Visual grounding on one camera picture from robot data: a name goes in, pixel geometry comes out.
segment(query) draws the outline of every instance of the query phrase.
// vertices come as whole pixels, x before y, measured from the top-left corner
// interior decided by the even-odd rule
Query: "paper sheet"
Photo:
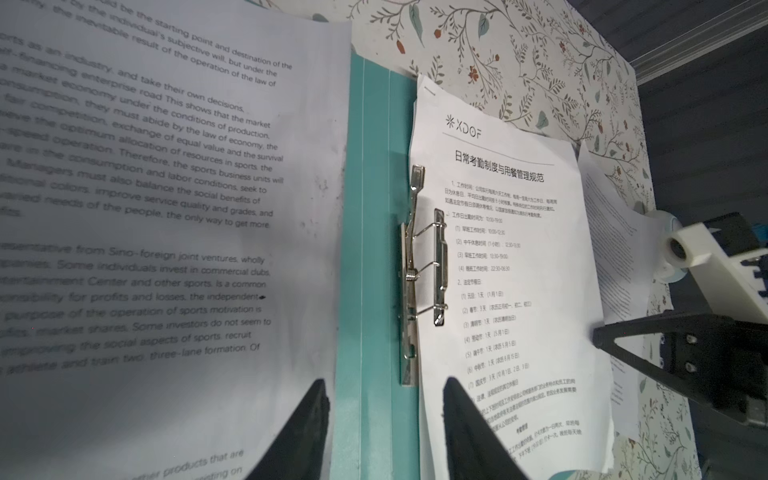
[[[423,380],[419,380],[419,385],[423,385]],[[432,460],[432,448],[429,444],[423,388],[419,388],[419,472],[419,480],[435,479],[435,464]]]
[[[605,322],[616,323],[646,316],[650,285],[660,252],[662,224],[626,205],[595,163],[586,143],[581,144],[578,167]],[[642,336],[619,339],[617,344],[642,356]],[[640,374],[613,357],[611,367],[614,373],[611,401],[616,431],[639,440],[637,402]]]
[[[529,478],[612,463],[611,368],[581,180],[570,144],[514,129],[420,78],[411,164],[426,167],[416,230],[445,211],[445,325],[419,317],[435,478],[448,478],[442,389],[456,377]],[[433,258],[430,233],[416,263]],[[416,283],[433,303],[432,269]]]
[[[244,478],[334,405],[349,25],[2,9],[2,476]]]

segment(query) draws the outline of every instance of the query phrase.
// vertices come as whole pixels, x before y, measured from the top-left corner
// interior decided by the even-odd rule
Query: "xdof logo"
[[[453,115],[451,114],[449,114],[448,117],[445,118],[445,124],[448,125],[448,127],[451,130],[458,130],[463,134],[467,134],[473,138],[479,138],[480,133],[482,133],[482,130],[480,130],[479,128],[475,128],[465,121],[461,121],[458,118],[454,118]]]

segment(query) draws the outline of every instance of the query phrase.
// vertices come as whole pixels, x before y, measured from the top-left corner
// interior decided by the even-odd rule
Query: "teal folder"
[[[400,386],[399,225],[416,83],[353,55],[332,480],[419,478],[419,391]]]

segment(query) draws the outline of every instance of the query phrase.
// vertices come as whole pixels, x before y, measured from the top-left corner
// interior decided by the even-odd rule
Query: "binder ring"
[[[445,214],[439,208],[435,208],[434,221],[418,233],[413,233],[416,218],[416,201],[418,200],[419,192],[424,187],[424,176],[424,167],[420,165],[412,166],[410,184],[411,211],[408,223],[400,224],[400,285],[402,287],[400,380],[404,386],[417,386],[419,384],[419,359],[417,354],[419,333],[416,328],[416,319],[419,315],[432,310],[432,322],[435,326],[442,326],[445,324],[445,311],[448,309],[448,305],[445,303],[445,291],[448,289],[448,244],[445,242]],[[413,239],[431,228],[435,229],[435,259],[417,270],[413,262]],[[415,282],[419,279],[421,273],[430,266],[435,269],[434,300],[431,306],[417,310]]]

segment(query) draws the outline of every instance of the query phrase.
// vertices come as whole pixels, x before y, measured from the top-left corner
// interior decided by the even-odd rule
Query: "floral wallpaper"
[[[587,141],[636,210],[655,207],[632,67],[566,0],[247,0],[318,22],[353,23],[356,53],[424,74],[486,114],[526,131]],[[655,283],[648,314],[671,309]],[[659,338],[646,338],[657,362]],[[642,379],[639,441],[619,437],[611,474],[576,480],[701,478],[688,401]]]

